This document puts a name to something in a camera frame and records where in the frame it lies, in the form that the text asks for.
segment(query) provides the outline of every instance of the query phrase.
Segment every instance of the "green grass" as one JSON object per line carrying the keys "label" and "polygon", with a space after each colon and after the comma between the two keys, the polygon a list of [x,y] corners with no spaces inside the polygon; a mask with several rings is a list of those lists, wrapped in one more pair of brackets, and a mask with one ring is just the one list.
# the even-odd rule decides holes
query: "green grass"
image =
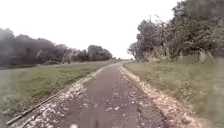
{"label": "green grass", "polygon": [[0,71],[0,111],[8,116],[46,99],[90,72],[117,61]]}
{"label": "green grass", "polygon": [[224,65],[127,63],[129,71],[176,98],[198,116],[224,127]]}

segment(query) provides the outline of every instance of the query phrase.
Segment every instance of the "asphalt road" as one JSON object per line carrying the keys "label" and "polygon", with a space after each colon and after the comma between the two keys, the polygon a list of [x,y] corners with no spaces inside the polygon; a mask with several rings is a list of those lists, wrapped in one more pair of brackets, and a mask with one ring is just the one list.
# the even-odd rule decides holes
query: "asphalt road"
{"label": "asphalt road", "polygon": [[166,128],[163,116],[150,99],[120,69],[104,68],[95,78],[45,105],[20,126],[28,128]]}

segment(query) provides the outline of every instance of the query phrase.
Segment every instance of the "foliage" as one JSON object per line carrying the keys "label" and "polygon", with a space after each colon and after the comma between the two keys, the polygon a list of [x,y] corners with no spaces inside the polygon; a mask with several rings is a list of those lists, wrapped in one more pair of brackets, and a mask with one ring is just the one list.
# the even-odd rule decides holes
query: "foliage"
{"label": "foliage", "polygon": [[159,22],[143,20],[138,26],[138,41],[130,45],[128,53],[135,58],[146,52],[156,57],[152,51],[159,47],[162,52],[157,53],[170,58],[201,51],[223,57],[223,8],[223,0],[181,1],[173,8],[174,17],[169,22],[162,22],[158,16]]}
{"label": "foliage", "polygon": [[27,35],[14,36],[9,29],[0,29],[0,67],[24,67],[36,64],[57,64],[72,61],[108,60],[112,54],[100,46],[90,53],[56,45],[46,39],[32,39]]}

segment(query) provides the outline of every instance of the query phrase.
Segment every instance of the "overcast sky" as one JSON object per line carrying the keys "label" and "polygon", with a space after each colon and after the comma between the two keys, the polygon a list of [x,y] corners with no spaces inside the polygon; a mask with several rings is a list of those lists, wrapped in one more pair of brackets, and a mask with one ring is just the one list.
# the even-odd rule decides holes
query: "overcast sky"
{"label": "overcast sky", "polygon": [[173,17],[179,0],[0,0],[0,28],[15,35],[46,38],[56,44],[85,49],[90,44],[130,58],[138,24],[159,15]]}

